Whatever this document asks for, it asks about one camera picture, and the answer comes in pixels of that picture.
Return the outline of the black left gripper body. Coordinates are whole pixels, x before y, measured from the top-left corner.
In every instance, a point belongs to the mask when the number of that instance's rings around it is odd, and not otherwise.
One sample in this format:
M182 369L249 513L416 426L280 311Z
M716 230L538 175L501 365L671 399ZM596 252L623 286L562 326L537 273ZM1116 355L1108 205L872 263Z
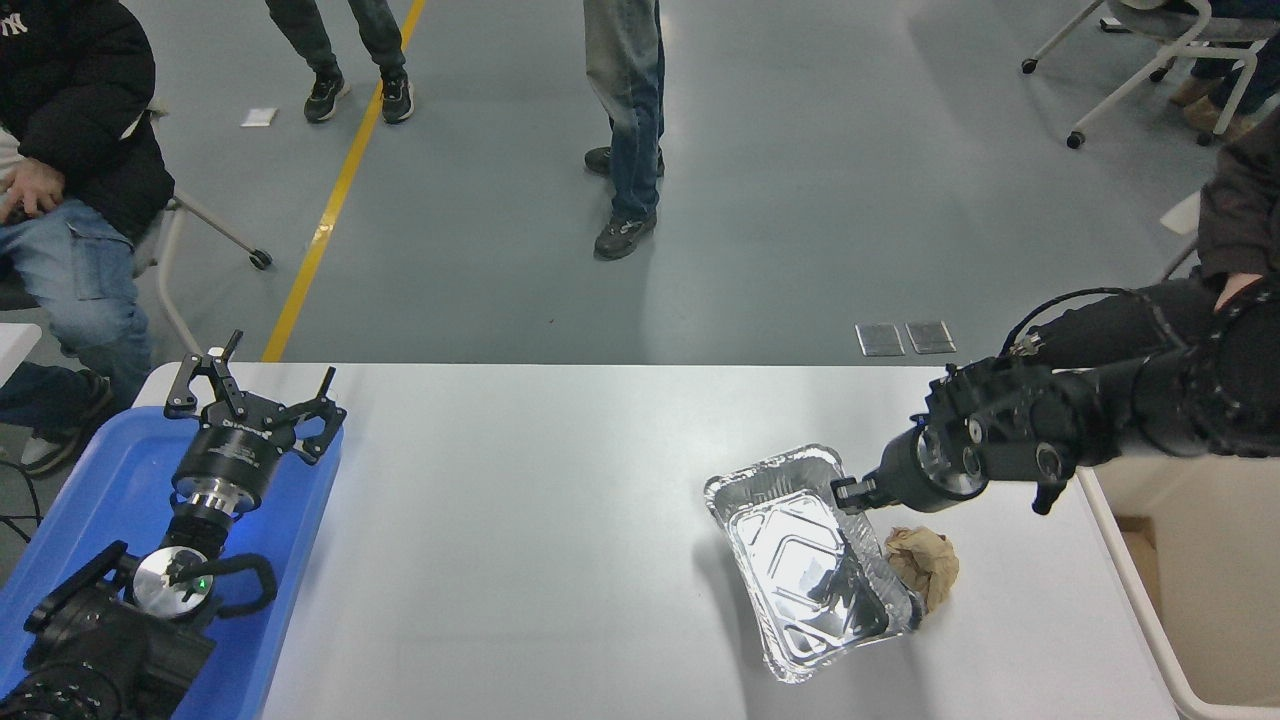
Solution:
M246 415L237 418L227 404L206 406L172 478L175 492L191 497L232 486L239 501L262 500L283 454L294 442L292 429L265 423L284 410L280 404L251 404Z

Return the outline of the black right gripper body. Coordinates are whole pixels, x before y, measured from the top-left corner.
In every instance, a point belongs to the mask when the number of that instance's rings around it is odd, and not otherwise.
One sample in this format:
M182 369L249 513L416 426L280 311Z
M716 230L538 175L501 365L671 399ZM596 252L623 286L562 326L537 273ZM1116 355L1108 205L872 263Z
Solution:
M965 471L946 456L929 427L916 427L890 441L879 465L867 475L874 486L867 506L902 505L918 512L938 512L970 501L987 488L987 479Z

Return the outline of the person's hand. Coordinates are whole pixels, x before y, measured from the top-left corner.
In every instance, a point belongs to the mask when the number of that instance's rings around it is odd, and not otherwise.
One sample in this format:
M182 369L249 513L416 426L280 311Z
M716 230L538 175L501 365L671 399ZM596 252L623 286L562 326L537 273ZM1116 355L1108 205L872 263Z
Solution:
M1271 274L1263 275L1247 272L1233 272L1225 274L1222 277L1219 295L1213 301L1213 313L1222 313L1236 296L1244 293L1245 291L1252 291L1257 287L1270 290L1274 286L1274 281L1275 277Z
M65 176L38 159L23 158L3 177L1 190L3 224L18 210L27 219L38 218L63 202Z

